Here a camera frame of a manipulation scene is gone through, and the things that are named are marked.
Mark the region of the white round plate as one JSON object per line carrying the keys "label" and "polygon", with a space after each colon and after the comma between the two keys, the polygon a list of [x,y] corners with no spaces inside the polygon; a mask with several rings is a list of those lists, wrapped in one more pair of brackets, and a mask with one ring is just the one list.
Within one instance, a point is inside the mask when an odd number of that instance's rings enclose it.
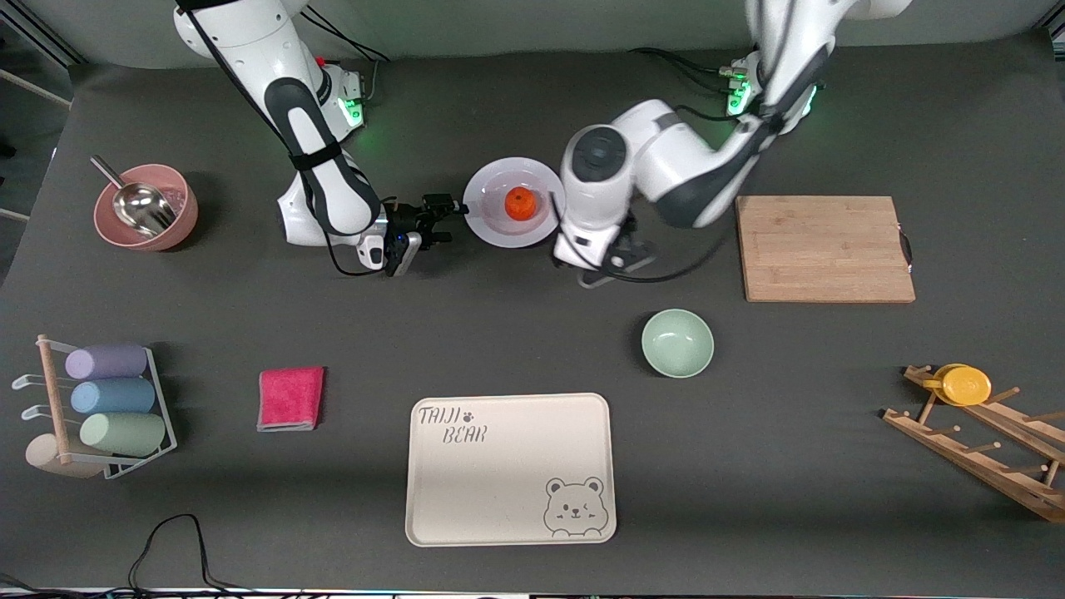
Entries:
{"label": "white round plate", "polygon": [[[506,216],[503,197],[513,187],[528,187],[537,194],[537,214],[528,221]],[[529,159],[502,158],[480,167],[465,187],[468,227],[502,249],[525,249],[554,234],[558,220],[554,208],[564,208],[566,197],[559,175],[543,163]]]}

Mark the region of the light green bowl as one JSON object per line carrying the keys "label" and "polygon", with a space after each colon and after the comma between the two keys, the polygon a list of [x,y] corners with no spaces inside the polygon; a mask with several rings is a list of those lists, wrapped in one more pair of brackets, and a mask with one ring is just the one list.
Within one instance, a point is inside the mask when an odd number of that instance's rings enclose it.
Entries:
{"label": "light green bowl", "polygon": [[711,363],[716,341],[703,318],[684,309],[666,309],[651,315],[640,334],[648,365],[671,379],[688,379]]}

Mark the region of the wooden cutting board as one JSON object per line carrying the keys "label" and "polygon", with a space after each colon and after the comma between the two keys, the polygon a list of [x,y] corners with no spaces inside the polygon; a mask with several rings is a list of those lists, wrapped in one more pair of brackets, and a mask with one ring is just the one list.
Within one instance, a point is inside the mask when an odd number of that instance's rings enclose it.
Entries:
{"label": "wooden cutting board", "polygon": [[916,300],[889,196],[746,195],[736,215],[749,302]]}

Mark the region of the pink folded cloth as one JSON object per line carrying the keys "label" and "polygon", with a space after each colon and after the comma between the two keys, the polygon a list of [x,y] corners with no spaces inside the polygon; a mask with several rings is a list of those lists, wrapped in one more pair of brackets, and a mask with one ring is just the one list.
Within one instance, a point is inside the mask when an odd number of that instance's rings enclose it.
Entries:
{"label": "pink folded cloth", "polygon": [[324,365],[266,370],[259,375],[259,412],[256,431],[304,432],[320,425],[324,393]]}

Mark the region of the pink bowl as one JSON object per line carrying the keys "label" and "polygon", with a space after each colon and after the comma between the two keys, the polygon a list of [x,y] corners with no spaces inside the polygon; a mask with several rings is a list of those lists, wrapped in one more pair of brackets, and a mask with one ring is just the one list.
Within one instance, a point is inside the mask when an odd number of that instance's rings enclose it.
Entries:
{"label": "pink bowl", "polygon": [[117,187],[106,185],[97,197],[92,212],[92,223],[100,238],[119,249],[141,250],[141,253],[171,250],[186,241],[196,226],[199,207],[196,194],[179,171],[163,164],[145,164],[122,171],[121,177],[125,181],[140,181],[160,189],[167,201],[171,203],[176,221],[167,231],[157,234],[155,238],[148,239],[144,234],[138,234],[122,224],[121,218],[113,210],[111,201],[117,193]]}

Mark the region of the cream bear print tray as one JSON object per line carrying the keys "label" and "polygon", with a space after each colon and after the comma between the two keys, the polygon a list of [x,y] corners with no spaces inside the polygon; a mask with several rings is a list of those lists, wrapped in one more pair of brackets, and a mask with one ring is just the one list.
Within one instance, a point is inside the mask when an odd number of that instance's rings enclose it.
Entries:
{"label": "cream bear print tray", "polygon": [[600,394],[426,398],[412,408],[412,545],[607,543],[616,530],[610,409]]}

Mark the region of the metal scoop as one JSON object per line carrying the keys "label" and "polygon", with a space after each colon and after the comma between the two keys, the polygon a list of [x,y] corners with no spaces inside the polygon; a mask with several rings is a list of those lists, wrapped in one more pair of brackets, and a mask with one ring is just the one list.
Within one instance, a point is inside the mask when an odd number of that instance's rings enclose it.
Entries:
{"label": "metal scoop", "polygon": [[122,224],[138,234],[151,239],[163,234],[175,223],[176,212],[157,187],[126,181],[99,155],[91,155],[91,163],[112,185],[116,187],[116,193],[111,198],[111,208]]}

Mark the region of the purple cup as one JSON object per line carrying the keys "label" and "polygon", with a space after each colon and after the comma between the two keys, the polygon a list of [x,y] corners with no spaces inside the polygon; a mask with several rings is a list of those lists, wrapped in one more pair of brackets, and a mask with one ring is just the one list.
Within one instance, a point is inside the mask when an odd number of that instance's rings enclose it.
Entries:
{"label": "purple cup", "polygon": [[97,344],[76,349],[65,360],[75,381],[138,378],[148,368],[145,349],[135,344]]}

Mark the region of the blue cup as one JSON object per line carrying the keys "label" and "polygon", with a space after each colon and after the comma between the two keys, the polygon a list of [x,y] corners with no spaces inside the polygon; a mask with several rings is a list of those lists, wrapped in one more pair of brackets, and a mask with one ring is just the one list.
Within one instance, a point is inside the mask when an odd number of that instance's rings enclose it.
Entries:
{"label": "blue cup", "polygon": [[150,412],[155,406],[155,384],[144,378],[85,381],[72,390],[76,412]]}

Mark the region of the green cup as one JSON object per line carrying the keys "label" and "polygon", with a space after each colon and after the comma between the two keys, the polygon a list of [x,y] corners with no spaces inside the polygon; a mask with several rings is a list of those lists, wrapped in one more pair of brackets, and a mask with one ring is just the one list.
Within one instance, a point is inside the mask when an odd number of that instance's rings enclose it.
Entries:
{"label": "green cup", "polygon": [[96,412],[79,431],[81,443],[133,458],[152,455],[165,436],[165,421],[154,412]]}

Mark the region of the yellow cup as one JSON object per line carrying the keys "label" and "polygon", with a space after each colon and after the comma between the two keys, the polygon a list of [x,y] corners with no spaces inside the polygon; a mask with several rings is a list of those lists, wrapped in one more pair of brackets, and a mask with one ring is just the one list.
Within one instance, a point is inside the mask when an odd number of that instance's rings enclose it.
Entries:
{"label": "yellow cup", "polygon": [[983,404],[992,394],[989,377],[973,365],[944,365],[927,382],[927,388],[947,405],[956,407]]}

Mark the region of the wooden peg drying rack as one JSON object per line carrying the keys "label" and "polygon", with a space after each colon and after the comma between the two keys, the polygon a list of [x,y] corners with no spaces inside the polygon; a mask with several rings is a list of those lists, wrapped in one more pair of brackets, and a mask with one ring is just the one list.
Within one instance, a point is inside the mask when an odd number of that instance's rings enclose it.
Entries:
{"label": "wooden peg drying rack", "polygon": [[[1019,387],[997,391],[992,381],[990,399],[983,404],[966,407],[947,405],[927,388],[927,382],[940,368],[943,365],[906,365],[902,371],[903,378],[924,391],[927,401],[916,414],[884,409],[881,420],[1033,512],[1042,520],[1065,524],[1065,409],[1020,412],[1007,406],[1007,399],[1019,394]],[[961,433],[961,426],[933,428],[928,421],[937,406],[967,414],[978,424],[999,433],[1007,443],[1023,448],[1039,460],[1034,465],[1009,466],[990,455],[992,451],[1002,447],[1001,441],[967,446],[955,438],[956,433]]]}

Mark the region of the beige cup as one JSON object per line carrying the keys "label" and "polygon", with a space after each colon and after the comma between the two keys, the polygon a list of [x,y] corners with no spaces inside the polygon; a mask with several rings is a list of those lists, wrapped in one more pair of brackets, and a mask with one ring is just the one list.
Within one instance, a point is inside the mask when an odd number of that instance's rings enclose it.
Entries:
{"label": "beige cup", "polygon": [[62,463],[58,456],[58,437],[53,433],[42,433],[27,446],[24,459],[29,465],[42,470],[44,473],[65,475],[65,477],[95,477],[106,470],[103,463],[89,463],[72,460]]}

